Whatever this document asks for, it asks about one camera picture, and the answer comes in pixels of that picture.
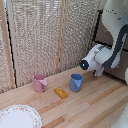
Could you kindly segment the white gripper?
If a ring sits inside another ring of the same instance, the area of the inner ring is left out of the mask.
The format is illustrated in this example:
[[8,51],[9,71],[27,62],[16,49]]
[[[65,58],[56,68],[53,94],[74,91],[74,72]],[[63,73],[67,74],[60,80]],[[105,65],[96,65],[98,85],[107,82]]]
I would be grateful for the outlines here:
[[94,76],[94,77],[96,77],[96,76],[101,76],[102,73],[103,73],[103,71],[104,71],[104,67],[101,66],[99,69],[94,70],[94,72],[93,72],[93,76]]

